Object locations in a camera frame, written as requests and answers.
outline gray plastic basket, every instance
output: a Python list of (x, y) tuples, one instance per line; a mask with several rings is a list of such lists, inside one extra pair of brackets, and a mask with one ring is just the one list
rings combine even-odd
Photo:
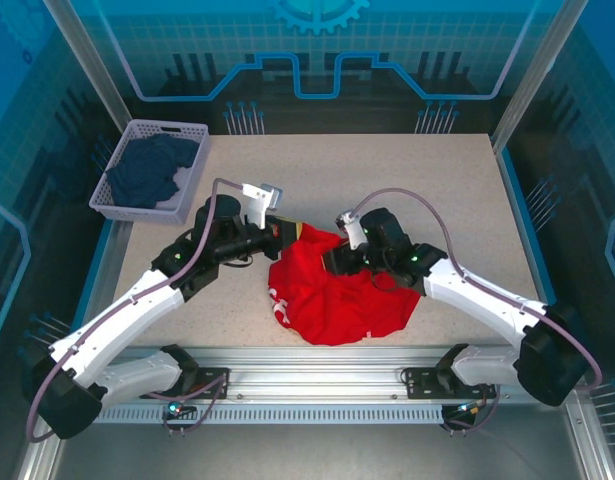
[(174, 175), (174, 182), (178, 185), (179, 191), (169, 200), (159, 202), (154, 209), (117, 207), (111, 197), (111, 187), (107, 181), (107, 175), (103, 173), (94, 194), (89, 200), (91, 208), (112, 220), (170, 225), (183, 225), (187, 221), (196, 187), (209, 154), (210, 141), (207, 125), (158, 120), (132, 120), (127, 125), (120, 142), (118, 142), (105, 172), (118, 163), (130, 140), (150, 137), (157, 133), (166, 133), (177, 138), (188, 138), (200, 144), (191, 168), (179, 168)]

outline dark blue cloth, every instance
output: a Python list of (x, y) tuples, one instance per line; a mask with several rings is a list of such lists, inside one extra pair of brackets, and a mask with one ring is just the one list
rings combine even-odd
[(161, 133), (131, 140), (115, 167), (107, 170), (114, 205), (154, 208), (169, 200), (178, 186), (173, 180), (178, 167), (189, 168), (198, 142)]

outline beige tabletop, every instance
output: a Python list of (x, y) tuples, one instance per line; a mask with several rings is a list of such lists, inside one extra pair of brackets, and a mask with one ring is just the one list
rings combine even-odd
[[(238, 183), (269, 183), (283, 189), (279, 215), (336, 231), (334, 219), (379, 188), (409, 188), (444, 218), (459, 261), (468, 269), (523, 296), (536, 292), (487, 135), (281, 135), (217, 136), (196, 192), (187, 226), (135, 223), (116, 297), (150, 267), (209, 196), (215, 177)], [(247, 199), (234, 194), (246, 204)], [(440, 228), (425, 208), (401, 195), (384, 195), (385, 206), (412, 242), (445, 249)], [(267, 293), (270, 261), (262, 255), (244, 270), (223, 268), (217, 281), (161, 319), (135, 345), (305, 346), (271, 313)], [(494, 331), (438, 301), (423, 298), (405, 330), (361, 345), (423, 346), (458, 342), (504, 343)]]

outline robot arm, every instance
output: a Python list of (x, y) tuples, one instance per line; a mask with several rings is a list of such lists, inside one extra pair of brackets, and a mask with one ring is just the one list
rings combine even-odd
[[(77, 354), (71, 355), (52, 379), (39, 405), (40, 415), (60, 438), (70, 438), (80, 433), (102, 410), (117, 403), (151, 392), (178, 396), (207, 383), (206, 372), (201, 372), (195, 360), (176, 345), (163, 347), (148, 358), (120, 365), (109, 364), (149, 326), (190, 301), (196, 293), (216, 280), (220, 265), (245, 260), (256, 253), (276, 259), (281, 250), (297, 239), (299, 229), (296, 223), (266, 215), (267, 209), (277, 205), (279, 190), (245, 185), (243, 191), (253, 197), (246, 220), (241, 220), (240, 203), (235, 198), (218, 195), (205, 248), (178, 280), (140, 300), (134, 298), (140, 292), (171, 279), (189, 263), (198, 248), (201, 232), (209, 221), (209, 200), (198, 210), (194, 228), (166, 247), (152, 261), (151, 269), (105, 311), (55, 342), (48, 350), (35, 344), (26, 348), (23, 393), (29, 401), (65, 354), (70, 349), (77, 349)], [(90, 332), (80, 347), (74, 346), (79, 337), (98, 320), (108, 312), (116, 311), (116, 307), (127, 300), (129, 304)], [(228, 372), (212, 374), (227, 375)]]
[(438, 381), (452, 385), (520, 383), (539, 401), (560, 405), (588, 367), (581, 353), (558, 332), (529, 312), (538, 312), (576, 338), (583, 333), (576, 312), (508, 292), (428, 244), (412, 244), (396, 217), (385, 208), (362, 218), (344, 213), (337, 220), (349, 242), (323, 256), (333, 274), (368, 269), (388, 273), (399, 287), (448, 303), (498, 332), (510, 347), (452, 348), (437, 366)]

